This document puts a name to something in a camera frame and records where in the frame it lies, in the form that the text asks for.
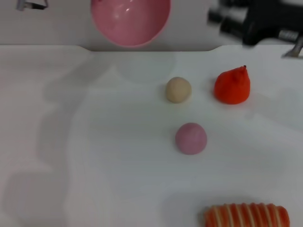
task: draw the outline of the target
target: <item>pink ball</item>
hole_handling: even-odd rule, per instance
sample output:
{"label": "pink ball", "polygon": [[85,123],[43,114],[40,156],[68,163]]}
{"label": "pink ball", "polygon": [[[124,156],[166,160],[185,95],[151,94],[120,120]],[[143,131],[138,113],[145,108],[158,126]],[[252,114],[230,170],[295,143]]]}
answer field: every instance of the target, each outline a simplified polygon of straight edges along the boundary
{"label": "pink ball", "polygon": [[207,144],[205,130],[196,123],[187,123],[179,128],[176,136],[176,145],[186,155],[200,153]]}

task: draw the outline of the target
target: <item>pink bowl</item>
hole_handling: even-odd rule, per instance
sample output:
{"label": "pink bowl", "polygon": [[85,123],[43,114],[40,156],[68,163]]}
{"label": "pink bowl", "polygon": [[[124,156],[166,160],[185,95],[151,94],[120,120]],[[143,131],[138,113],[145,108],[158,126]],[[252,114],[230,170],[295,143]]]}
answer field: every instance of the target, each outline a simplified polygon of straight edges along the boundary
{"label": "pink bowl", "polygon": [[169,18],[170,0],[92,0],[91,13],[109,41],[138,47],[160,34]]}

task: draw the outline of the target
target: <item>striped orange object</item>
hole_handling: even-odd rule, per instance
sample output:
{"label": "striped orange object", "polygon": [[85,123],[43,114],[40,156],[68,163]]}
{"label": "striped orange object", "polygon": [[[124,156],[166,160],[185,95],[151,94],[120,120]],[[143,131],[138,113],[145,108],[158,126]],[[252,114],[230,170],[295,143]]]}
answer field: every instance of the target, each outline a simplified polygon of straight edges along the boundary
{"label": "striped orange object", "polygon": [[224,204],[204,213],[205,227],[290,227],[287,210],[274,204]]}

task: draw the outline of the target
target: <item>clay ball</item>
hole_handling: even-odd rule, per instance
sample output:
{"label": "clay ball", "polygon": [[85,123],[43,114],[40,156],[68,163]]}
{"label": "clay ball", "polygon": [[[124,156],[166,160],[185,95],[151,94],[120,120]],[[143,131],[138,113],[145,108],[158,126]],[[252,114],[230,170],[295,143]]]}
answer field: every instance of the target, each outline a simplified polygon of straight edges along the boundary
{"label": "clay ball", "polygon": [[196,155],[206,147],[207,136],[199,124],[187,123],[177,131],[175,142],[183,154]]}
{"label": "clay ball", "polygon": [[166,85],[166,98],[172,103],[182,103],[191,96],[190,83],[181,77],[172,78]]}

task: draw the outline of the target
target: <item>beige ball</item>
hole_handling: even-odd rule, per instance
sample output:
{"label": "beige ball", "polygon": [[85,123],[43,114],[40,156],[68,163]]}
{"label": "beige ball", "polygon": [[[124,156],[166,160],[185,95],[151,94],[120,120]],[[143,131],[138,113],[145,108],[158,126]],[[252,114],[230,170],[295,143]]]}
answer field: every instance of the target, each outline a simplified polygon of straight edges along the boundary
{"label": "beige ball", "polygon": [[191,96],[190,83],[181,77],[172,78],[166,85],[166,98],[172,103],[182,103]]}

